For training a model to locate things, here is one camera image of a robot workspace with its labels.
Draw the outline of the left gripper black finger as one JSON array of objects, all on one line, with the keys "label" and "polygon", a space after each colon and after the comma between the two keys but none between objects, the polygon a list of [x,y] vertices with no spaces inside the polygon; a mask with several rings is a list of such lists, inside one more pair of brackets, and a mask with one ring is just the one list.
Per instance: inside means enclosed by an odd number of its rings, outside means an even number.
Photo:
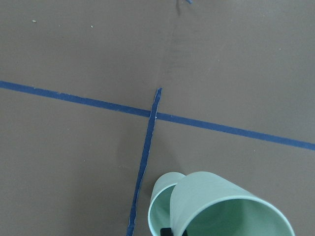
[{"label": "left gripper black finger", "polygon": [[172,236],[172,229],[171,228],[161,228],[160,229],[160,236]]}]

